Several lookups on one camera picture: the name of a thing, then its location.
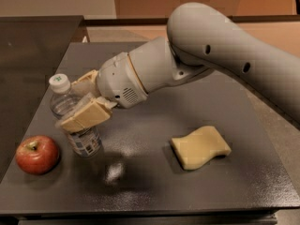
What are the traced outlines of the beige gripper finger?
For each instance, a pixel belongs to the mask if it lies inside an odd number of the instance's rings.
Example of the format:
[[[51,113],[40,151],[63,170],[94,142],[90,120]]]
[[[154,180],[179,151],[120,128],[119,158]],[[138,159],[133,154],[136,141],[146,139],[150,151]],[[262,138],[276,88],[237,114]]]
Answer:
[[[91,93],[96,98],[99,97],[100,92],[98,91],[96,84],[97,75],[98,72],[94,69],[82,75],[78,80],[71,84],[74,92],[80,97],[84,97],[88,93]]]
[[[70,112],[58,120],[56,126],[68,133],[91,128],[109,120],[116,105],[116,102],[105,97],[95,97],[88,93]]]

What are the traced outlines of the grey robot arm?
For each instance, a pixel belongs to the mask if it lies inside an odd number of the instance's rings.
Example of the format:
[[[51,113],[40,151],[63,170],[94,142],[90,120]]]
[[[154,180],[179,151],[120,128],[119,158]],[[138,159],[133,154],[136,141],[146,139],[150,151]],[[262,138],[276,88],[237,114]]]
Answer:
[[[215,9],[186,3],[174,10],[166,37],[121,52],[74,85],[80,103],[58,122],[73,133],[101,124],[114,107],[131,108],[160,88],[212,71],[243,83],[300,124],[300,58],[264,43]]]

